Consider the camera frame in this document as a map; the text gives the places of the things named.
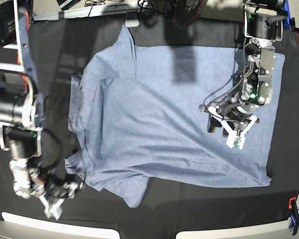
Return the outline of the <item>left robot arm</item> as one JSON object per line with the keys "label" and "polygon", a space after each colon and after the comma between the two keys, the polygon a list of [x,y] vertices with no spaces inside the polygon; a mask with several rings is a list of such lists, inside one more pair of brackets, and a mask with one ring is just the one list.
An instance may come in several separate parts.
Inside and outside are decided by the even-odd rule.
{"label": "left robot arm", "polygon": [[244,13],[244,68],[240,80],[223,95],[207,105],[208,132],[229,126],[242,135],[249,126],[259,122],[253,115],[259,107],[271,103],[272,74],[275,67],[274,42],[283,37],[283,21],[288,17],[284,0],[245,0]]}

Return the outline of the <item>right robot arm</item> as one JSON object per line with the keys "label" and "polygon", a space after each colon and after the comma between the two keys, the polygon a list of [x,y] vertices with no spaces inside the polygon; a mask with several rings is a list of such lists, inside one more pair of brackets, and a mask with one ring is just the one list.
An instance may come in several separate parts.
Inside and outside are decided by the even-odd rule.
{"label": "right robot arm", "polygon": [[53,174],[63,145],[44,127],[44,98],[28,47],[29,5],[27,0],[0,0],[0,49],[16,52],[15,63],[0,62],[0,147],[10,153],[17,196],[72,199],[82,185]]}

